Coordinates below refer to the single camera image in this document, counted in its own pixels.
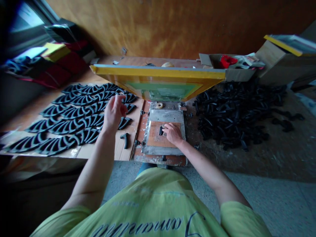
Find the cardboard box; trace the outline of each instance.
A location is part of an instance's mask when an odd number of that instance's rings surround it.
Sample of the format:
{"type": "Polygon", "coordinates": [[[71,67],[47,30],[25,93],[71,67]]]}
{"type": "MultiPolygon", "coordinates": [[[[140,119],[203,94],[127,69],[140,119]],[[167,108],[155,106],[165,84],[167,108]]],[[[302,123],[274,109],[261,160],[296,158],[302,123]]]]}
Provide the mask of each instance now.
{"type": "MultiPolygon", "coordinates": [[[[237,56],[235,54],[226,54],[228,56],[237,56]]],[[[222,54],[199,54],[201,64],[206,66],[211,66],[217,71],[219,70],[216,63],[221,60],[222,54]]],[[[235,82],[245,82],[249,81],[256,70],[252,69],[220,69],[225,72],[225,82],[235,81],[235,82]]]]}
{"type": "Polygon", "coordinates": [[[261,84],[285,85],[299,77],[316,72],[315,56],[295,56],[268,40],[255,55],[266,64],[263,70],[258,70],[256,73],[256,76],[260,77],[261,84]]]}

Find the tape roll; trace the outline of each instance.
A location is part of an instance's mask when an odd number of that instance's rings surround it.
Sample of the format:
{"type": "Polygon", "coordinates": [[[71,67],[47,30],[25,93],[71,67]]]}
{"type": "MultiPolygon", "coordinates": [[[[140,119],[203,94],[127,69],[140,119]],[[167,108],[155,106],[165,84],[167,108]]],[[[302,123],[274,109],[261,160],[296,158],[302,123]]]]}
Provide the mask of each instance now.
{"type": "Polygon", "coordinates": [[[158,102],[158,103],[156,104],[156,109],[162,109],[162,108],[163,108],[163,106],[164,106],[164,104],[163,104],[163,103],[158,102]]]}

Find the red fabric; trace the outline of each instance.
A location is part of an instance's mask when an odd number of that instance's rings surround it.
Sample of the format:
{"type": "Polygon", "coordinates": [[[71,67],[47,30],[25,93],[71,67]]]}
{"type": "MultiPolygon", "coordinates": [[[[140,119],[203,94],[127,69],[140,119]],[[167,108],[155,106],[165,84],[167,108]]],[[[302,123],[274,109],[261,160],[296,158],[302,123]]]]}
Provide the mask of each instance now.
{"type": "Polygon", "coordinates": [[[58,60],[56,64],[71,72],[72,74],[78,74],[82,71],[82,69],[87,67],[86,62],[75,52],[67,54],[58,60]]]}
{"type": "Polygon", "coordinates": [[[37,78],[18,78],[23,81],[31,81],[43,85],[49,88],[59,88],[68,79],[70,79],[71,74],[65,69],[62,69],[58,65],[53,65],[45,72],[42,72],[37,78]]]}
{"type": "Polygon", "coordinates": [[[238,62],[238,59],[236,58],[232,58],[227,55],[221,56],[221,63],[222,63],[223,68],[228,68],[230,65],[234,65],[237,62],[238,62]]]}
{"type": "Polygon", "coordinates": [[[66,45],[66,47],[68,49],[70,49],[71,51],[80,51],[82,50],[82,48],[84,48],[85,46],[87,46],[88,41],[86,40],[81,40],[81,41],[77,41],[74,43],[64,43],[66,45]]]}

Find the blue fabric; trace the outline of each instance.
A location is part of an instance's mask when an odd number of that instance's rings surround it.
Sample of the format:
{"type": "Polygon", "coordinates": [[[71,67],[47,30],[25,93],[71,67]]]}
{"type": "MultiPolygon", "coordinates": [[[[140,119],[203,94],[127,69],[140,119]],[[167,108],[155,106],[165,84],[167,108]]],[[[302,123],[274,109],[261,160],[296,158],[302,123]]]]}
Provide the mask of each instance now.
{"type": "Polygon", "coordinates": [[[141,168],[139,169],[138,173],[137,173],[137,176],[143,172],[144,170],[146,169],[149,169],[149,168],[154,168],[154,167],[157,167],[156,164],[152,164],[152,163],[143,163],[141,168]]]}

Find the window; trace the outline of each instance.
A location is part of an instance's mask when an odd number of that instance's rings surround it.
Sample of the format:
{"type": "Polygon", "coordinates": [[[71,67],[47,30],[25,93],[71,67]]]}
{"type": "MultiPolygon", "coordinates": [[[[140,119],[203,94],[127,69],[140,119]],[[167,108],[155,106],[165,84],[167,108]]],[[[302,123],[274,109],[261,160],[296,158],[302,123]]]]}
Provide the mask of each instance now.
{"type": "Polygon", "coordinates": [[[51,40],[44,26],[58,20],[46,1],[22,1],[8,35],[7,56],[13,58],[29,48],[43,46],[51,40]]]}
{"type": "Polygon", "coordinates": [[[23,2],[17,12],[15,21],[10,32],[18,32],[43,25],[44,21],[30,8],[27,3],[23,2]]]}

